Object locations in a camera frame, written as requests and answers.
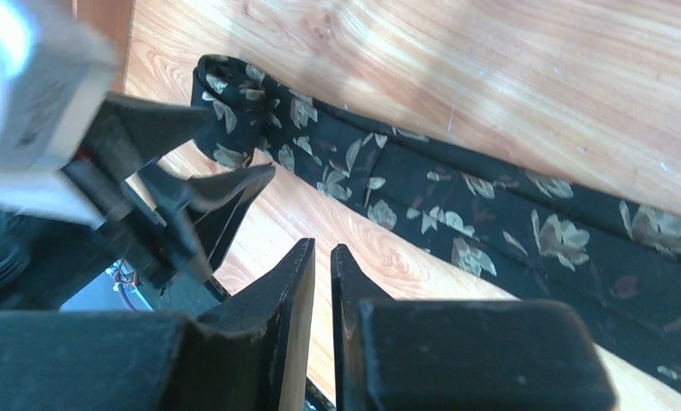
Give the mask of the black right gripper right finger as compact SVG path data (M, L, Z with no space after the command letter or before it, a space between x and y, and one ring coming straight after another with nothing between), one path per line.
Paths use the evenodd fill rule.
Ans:
M340 410L611 410L589 333L556 301L396 300L332 250Z

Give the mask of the black tie with gold pattern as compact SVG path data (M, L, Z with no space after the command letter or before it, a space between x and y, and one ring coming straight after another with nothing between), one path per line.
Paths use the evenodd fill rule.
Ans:
M349 113L234 57L199 59L191 103L215 114L195 141L215 162L263 152L433 256L573 307L681 393L681 217Z

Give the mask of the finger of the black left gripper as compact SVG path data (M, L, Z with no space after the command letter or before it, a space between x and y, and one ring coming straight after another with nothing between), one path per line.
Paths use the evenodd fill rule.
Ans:
M81 152L110 179L121 182L207 134L211 126L208 109L108 93L81 142Z
M214 272L248 207L272 181L270 164L183 180L156 163L139 170L160 216L160 247L178 272Z

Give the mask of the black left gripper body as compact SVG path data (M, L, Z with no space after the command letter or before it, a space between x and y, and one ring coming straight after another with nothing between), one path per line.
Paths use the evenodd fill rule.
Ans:
M0 310L50 310L112 266L130 268L154 310L198 315L212 307L212 284L169 259L181 236L153 227L138 207L99 229L0 211Z

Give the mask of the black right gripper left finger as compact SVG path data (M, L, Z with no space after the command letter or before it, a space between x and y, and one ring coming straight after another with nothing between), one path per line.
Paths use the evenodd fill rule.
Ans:
M0 410L300 410L315 242L197 318L0 311Z

